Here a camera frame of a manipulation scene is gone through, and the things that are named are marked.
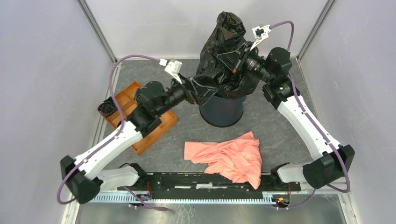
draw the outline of wooden tray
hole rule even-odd
[[[115,96],[117,102],[121,106],[122,111],[124,112],[125,118],[137,107],[137,102],[135,101],[134,96],[138,88],[141,88],[141,85],[135,81]],[[114,129],[117,128],[117,125],[121,121],[120,113],[118,111],[114,112],[107,118],[103,116],[103,118],[106,119],[106,121]],[[171,111],[167,111],[161,116],[161,121],[162,123],[152,133],[131,146],[131,148],[138,155],[144,153],[146,149],[148,149],[163,134],[165,134],[165,132],[167,132],[174,124],[176,124],[177,117]]]

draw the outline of purple cable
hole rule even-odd
[[[125,190],[127,190],[129,193],[131,193],[139,202],[141,202],[145,207],[136,207],[137,209],[153,209],[156,211],[168,211],[168,208],[165,207],[159,207],[159,206],[151,206],[148,203],[145,203],[142,199],[140,199],[136,194],[134,194],[133,191],[131,191],[127,186],[123,186]]]
[[[122,112],[121,107],[120,107],[120,105],[118,104],[118,102],[117,102],[117,100],[116,100],[116,98],[115,98],[115,96],[114,96],[114,91],[113,91],[113,75],[114,75],[115,68],[116,68],[121,62],[123,62],[124,60],[126,60],[126,59],[128,59],[128,58],[132,58],[132,57],[141,57],[141,58],[153,60],[153,61],[155,61],[155,62],[160,62],[159,59],[152,58],[152,57],[149,57],[149,56],[144,56],[144,55],[128,55],[128,56],[125,56],[125,57],[121,58],[120,60],[118,60],[117,63],[112,67],[112,69],[111,69],[111,71],[110,71],[110,77],[109,77],[109,90],[110,90],[111,98],[112,98],[112,100],[113,100],[113,102],[114,102],[114,104],[115,104],[115,107],[117,108],[117,110],[118,110],[118,112],[120,113],[120,116],[121,116],[121,126],[120,126],[120,128],[118,129],[118,132],[117,132],[114,136],[118,136],[118,135],[121,133],[122,129],[124,128],[125,121],[124,121],[124,113]],[[58,201],[59,204],[69,204],[69,203],[71,203],[71,202],[73,202],[73,201],[76,200],[75,198],[73,198],[73,199],[71,199],[71,200],[69,200],[69,201],[66,201],[66,202],[64,202],[64,201],[61,200],[61,192],[62,192],[62,189],[63,189],[64,185],[66,184],[66,182],[68,181],[68,179],[70,178],[70,176],[71,176],[79,167],[81,167],[81,165],[83,165],[83,163],[84,163],[85,160],[90,159],[91,157],[93,157],[93,155],[95,155],[97,152],[99,152],[99,150],[101,150],[101,149],[103,149],[105,146],[107,146],[107,145],[114,139],[114,136],[113,136],[112,138],[110,138],[108,141],[106,141],[103,145],[101,145],[101,146],[99,146],[97,149],[95,149],[95,150],[94,150],[91,154],[89,154],[87,157],[85,157],[85,159],[83,159],[79,164],[77,164],[73,169],[71,169],[71,171],[64,177],[64,179],[63,179],[62,182],[61,182],[61,185],[60,185],[59,188],[58,188],[58,192],[57,192],[57,201]]]
[[[298,105],[300,106],[301,110],[302,110],[303,113],[306,115],[306,117],[308,118],[308,120],[310,120],[310,122],[313,124],[313,126],[316,128],[316,130],[320,133],[320,135],[325,139],[325,141],[326,141],[327,143],[329,143],[329,146],[330,146],[330,148],[333,150],[333,152],[334,152],[334,154],[336,155],[337,159],[339,160],[339,163],[340,163],[340,165],[341,165],[342,172],[344,173],[345,181],[346,181],[346,189],[345,189],[345,190],[344,190],[344,189],[339,189],[339,188],[337,188],[337,187],[335,187],[335,186],[332,186],[331,184],[327,184],[327,186],[330,187],[330,188],[332,188],[332,189],[334,189],[334,190],[337,190],[337,191],[339,191],[339,192],[348,193],[348,192],[351,190],[351,183],[350,183],[350,180],[349,180],[349,175],[348,175],[347,168],[345,167],[345,163],[344,163],[344,161],[342,160],[341,155],[340,155],[339,152],[337,151],[336,147],[335,147],[332,143],[330,143],[329,138],[328,138],[327,135],[323,132],[323,130],[318,126],[318,124],[313,120],[313,118],[312,118],[308,113],[306,113],[305,108],[303,107],[303,105],[302,105],[300,99],[299,99],[298,96],[297,96],[296,84],[295,84],[295,82],[294,82],[294,78],[293,78],[293,75],[292,75],[291,72],[289,72],[289,77],[290,77],[290,81],[291,81],[291,86],[292,86],[292,89],[293,89],[294,97],[296,98],[296,101],[297,101]]]
[[[287,20],[287,21],[283,21],[283,22],[279,22],[277,24],[274,24],[274,25],[270,26],[269,29],[273,29],[273,28],[279,27],[279,26],[284,25],[284,24],[290,24],[291,25],[291,34],[290,34],[289,44],[287,45],[287,51],[290,51],[291,41],[293,40],[293,35],[294,35],[294,23],[292,21],[290,21],[290,20]]]

